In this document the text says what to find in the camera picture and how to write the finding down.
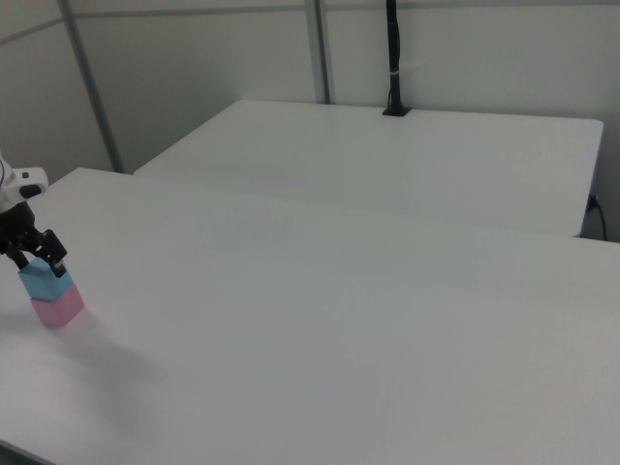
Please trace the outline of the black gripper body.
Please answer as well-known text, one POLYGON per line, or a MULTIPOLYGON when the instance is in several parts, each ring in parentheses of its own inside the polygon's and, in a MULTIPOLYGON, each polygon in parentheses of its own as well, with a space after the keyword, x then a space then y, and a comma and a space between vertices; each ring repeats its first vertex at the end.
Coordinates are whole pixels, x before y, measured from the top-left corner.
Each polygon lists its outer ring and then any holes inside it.
POLYGON ((35 215, 26 202, 20 202, 1 214, 1 245, 40 246, 35 215))

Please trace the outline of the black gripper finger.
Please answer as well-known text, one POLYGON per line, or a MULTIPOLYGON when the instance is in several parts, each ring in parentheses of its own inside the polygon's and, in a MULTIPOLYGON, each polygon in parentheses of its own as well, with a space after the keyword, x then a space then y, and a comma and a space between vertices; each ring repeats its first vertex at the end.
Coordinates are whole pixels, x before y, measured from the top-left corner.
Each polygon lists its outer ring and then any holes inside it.
POLYGON ((1 238, 0 253, 7 256, 18 269, 24 269, 29 265, 28 259, 25 257, 19 246, 14 245, 14 243, 6 237, 1 238))
POLYGON ((61 278, 66 274, 64 259, 67 250, 52 230, 40 232, 37 236, 36 256, 47 263, 53 275, 61 278))

